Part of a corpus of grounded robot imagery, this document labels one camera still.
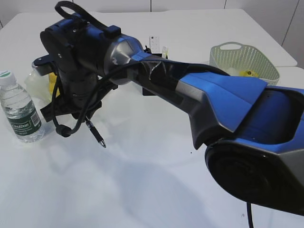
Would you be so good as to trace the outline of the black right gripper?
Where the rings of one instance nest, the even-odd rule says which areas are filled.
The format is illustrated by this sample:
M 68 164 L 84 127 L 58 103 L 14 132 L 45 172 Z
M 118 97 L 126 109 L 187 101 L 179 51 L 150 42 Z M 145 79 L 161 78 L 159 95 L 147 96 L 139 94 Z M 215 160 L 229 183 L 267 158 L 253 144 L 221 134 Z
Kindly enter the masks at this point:
M 40 33 L 41 42 L 57 66 L 60 95 L 40 111 L 47 122 L 55 116 L 71 114 L 80 118 L 81 110 L 89 103 L 87 117 L 101 108 L 101 100 L 113 88 L 106 83 L 104 89 L 90 96 L 98 77 L 104 76 L 105 55 L 121 36 L 118 26 L 106 26 L 95 18 L 80 14 L 66 14 L 64 18 Z

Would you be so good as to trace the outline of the blue black right robot arm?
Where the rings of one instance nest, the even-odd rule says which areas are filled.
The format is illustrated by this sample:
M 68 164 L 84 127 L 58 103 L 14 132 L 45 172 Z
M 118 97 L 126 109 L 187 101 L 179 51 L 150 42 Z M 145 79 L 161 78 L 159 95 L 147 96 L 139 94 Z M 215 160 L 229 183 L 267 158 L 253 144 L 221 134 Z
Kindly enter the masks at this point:
M 46 28 L 40 39 L 60 91 L 42 113 L 58 134 L 74 134 L 112 88 L 134 82 L 189 116 L 193 145 L 206 145 L 206 166 L 225 191 L 304 213 L 302 89 L 164 59 L 119 27 L 77 14 Z

